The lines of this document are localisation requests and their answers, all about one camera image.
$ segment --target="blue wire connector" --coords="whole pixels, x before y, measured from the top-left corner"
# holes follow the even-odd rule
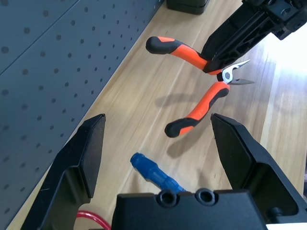
[[[130,162],[147,181],[152,182],[161,190],[169,189],[175,193],[184,192],[185,190],[171,177],[159,169],[157,163],[148,159],[141,153],[135,153]]]

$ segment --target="pegboard hole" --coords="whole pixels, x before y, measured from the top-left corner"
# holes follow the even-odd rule
[[[29,27],[25,27],[24,28],[24,33],[26,34],[26,35],[28,35],[29,33],[30,33],[30,28]]]
[[[22,110],[26,110],[28,108],[28,105],[27,104],[23,104],[22,106],[21,106],[21,109]]]
[[[8,6],[9,5],[9,1],[8,0],[1,0],[1,5],[2,6]]]
[[[27,69],[23,69],[23,75],[27,75],[29,71]]]
[[[5,97],[5,96],[9,95],[9,91],[8,90],[2,90],[1,94],[2,94],[2,96]]]
[[[3,130],[3,131],[8,131],[9,128],[10,128],[9,126],[3,126],[2,130]]]
[[[9,52],[9,48],[7,46],[2,46],[1,52],[7,54]]]
[[[27,135],[22,135],[20,140],[26,140],[27,139]]]
[[[5,163],[5,162],[7,162],[9,159],[10,159],[10,157],[9,157],[9,156],[6,156],[5,158],[3,158],[3,162]]]

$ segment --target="screw hole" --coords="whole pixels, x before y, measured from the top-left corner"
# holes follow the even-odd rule
[[[288,13],[290,13],[290,11],[291,11],[291,8],[286,8],[281,12],[281,15],[286,16]]]
[[[204,202],[211,202],[213,199],[212,195],[209,192],[201,193],[201,200]]]
[[[276,2],[276,0],[270,0],[270,1],[268,2],[268,5],[269,5],[269,6],[272,6],[275,2]]]

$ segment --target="pegboard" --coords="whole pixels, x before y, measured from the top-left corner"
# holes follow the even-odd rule
[[[0,0],[0,229],[163,0]]]

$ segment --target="wooden surface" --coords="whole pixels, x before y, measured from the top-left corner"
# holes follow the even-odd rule
[[[95,196],[82,209],[111,223],[118,193],[159,192],[133,170],[130,158],[138,151],[189,191],[231,188],[219,161],[210,116],[183,137],[170,139],[164,134],[165,125],[188,114],[216,78],[177,57],[148,53],[145,42],[152,35],[169,36],[201,51],[209,35],[240,5],[241,0],[210,0],[199,16],[168,10],[165,4],[157,12],[84,118],[106,114]],[[300,193],[307,146],[306,35],[305,26],[283,41],[266,37],[240,59],[251,61],[235,72],[236,78],[255,84],[232,86],[211,109],[244,124]],[[39,188],[11,229],[20,227]],[[75,224],[75,229],[95,227],[83,219]]]

